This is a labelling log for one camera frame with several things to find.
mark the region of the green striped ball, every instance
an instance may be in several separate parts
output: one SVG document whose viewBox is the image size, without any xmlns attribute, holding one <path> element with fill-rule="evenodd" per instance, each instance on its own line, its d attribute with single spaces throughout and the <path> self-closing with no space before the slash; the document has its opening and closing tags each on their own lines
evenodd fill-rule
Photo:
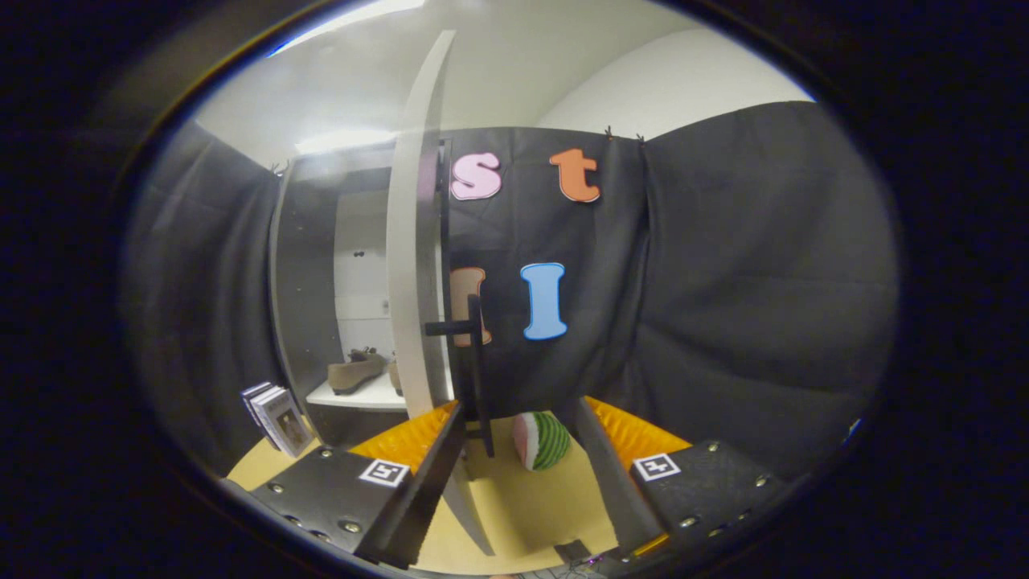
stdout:
<svg viewBox="0 0 1029 579">
<path fill-rule="evenodd" d="M 530 471 L 542 471 L 557 465 L 572 444 L 568 429 L 544 412 L 523 412 L 514 417 L 511 435 L 522 466 Z"/>
</svg>

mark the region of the orange letter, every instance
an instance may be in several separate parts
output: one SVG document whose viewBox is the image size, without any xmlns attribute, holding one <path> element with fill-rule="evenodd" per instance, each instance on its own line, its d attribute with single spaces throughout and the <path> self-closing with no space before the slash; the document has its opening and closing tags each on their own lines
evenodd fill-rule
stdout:
<svg viewBox="0 0 1029 579">
<path fill-rule="evenodd" d="M 581 148 L 570 148 L 551 157 L 558 166 L 561 192 L 572 201 L 590 203 L 600 198 L 600 187 L 586 184 L 586 172 L 597 170 L 597 160 L 582 156 Z"/>
<path fill-rule="evenodd" d="M 468 320 L 468 294 L 478 297 L 478 286 L 486 279 L 486 272 L 482 267 L 460 267 L 451 272 L 451 318 L 454 320 Z M 488 345 L 493 340 L 493 335 L 486 330 L 486 322 L 483 321 L 483 343 Z M 454 346 L 467 348 L 471 346 L 471 336 L 463 334 L 454 336 Z"/>
</svg>

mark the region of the blue letter i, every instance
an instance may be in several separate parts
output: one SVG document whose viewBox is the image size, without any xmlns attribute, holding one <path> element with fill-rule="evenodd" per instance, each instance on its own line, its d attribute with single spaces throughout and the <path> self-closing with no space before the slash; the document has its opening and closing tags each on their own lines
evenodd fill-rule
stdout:
<svg viewBox="0 0 1029 579">
<path fill-rule="evenodd" d="M 525 337 L 529 340 L 557 338 L 568 331 L 561 322 L 558 304 L 558 280 L 565 275 L 561 263 L 530 263 L 522 267 L 522 279 L 529 282 L 529 327 Z"/>
</svg>

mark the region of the tan surface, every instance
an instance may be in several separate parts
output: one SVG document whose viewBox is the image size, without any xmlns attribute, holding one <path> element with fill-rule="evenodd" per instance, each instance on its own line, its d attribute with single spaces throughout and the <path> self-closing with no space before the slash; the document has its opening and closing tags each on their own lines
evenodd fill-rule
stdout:
<svg viewBox="0 0 1029 579">
<path fill-rule="evenodd" d="M 308 422 L 307 417 L 304 417 L 304 424 L 308 426 L 308 429 L 311 429 L 311 423 Z M 306 456 L 320 445 L 321 441 L 317 437 L 312 438 L 308 447 L 300 454 L 300 457 Z M 239 484 L 247 490 L 247 492 L 251 492 L 268 482 L 275 475 L 293 466 L 293 463 L 296 461 L 296 459 L 291 459 L 289 455 L 276 450 L 267 438 L 262 438 L 260 442 L 255 444 L 233 467 L 233 470 L 229 471 L 228 476 L 225 478 Z"/>
<path fill-rule="evenodd" d="M 533 473 L 519 463 L 511 419 L 492 424 L 496 458 L 487 459 L 477 440 L 466 448 L 471 494 L 496 555 L 483 554 L 440 501 L 415 568 L 458 575 L 524 573 L 562 565 L 554 545 L 578 539 L 592 553 L 617 545 L 590 460 L 574 440 L 560 463 Z M 317 444 L 312 443 L 305 455 Z M 228 479 L 250 491 L 293 463 L 262 440 Z"/>
</svg>

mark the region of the white shelf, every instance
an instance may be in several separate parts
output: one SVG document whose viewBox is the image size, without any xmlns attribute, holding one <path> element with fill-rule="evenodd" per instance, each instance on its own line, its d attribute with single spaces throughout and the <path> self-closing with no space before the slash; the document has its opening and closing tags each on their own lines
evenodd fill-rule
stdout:
<svg viewBox="0 0 1029 579">
<path fill-rule="evenodd" d="M 352 395 L 336 396 L 328 381 L 322 383 L 308 395 L 308 404 L 324 404 L 325 406 L 343 406 L 347 408 L 364 408 L 367 410 L 405 410 L 402 396 L 396 396 L 393 384 L 389 381 L 389 372 L 383 371 L 368 383 L 361 386 Z"/>
</svg>

